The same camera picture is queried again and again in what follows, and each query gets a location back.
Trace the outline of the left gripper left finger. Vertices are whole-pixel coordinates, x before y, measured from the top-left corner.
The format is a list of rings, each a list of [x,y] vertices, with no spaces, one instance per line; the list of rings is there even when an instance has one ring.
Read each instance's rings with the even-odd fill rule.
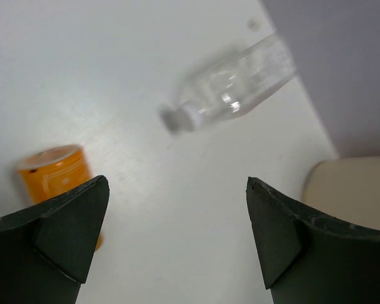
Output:
[[[75,303],[108,207],[105,176],[0,218],[0,303]]]

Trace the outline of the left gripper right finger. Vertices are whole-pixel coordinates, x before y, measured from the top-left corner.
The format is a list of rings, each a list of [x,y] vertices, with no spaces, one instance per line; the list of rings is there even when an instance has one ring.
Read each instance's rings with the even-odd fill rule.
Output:
[[[380,303],[380,231],[332,217],[250,177],[246,202],[274,303]]]

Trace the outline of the orange bottle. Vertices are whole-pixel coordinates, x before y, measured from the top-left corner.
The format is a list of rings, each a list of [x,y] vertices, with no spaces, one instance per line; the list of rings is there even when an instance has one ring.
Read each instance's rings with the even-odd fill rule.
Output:
[[[82,146],[69,144],[38,152],[16,166],[33,204],[59,196],[93,178]]]

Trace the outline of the large clear square bottle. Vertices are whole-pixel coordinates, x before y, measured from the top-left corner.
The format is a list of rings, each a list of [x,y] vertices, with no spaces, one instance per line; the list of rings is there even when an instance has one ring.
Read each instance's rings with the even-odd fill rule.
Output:
[[[246,115],[295,75],[291,52],[277,34],[245,49],[230,46],[179,78],[160,118],[173,134],[196,132]]]

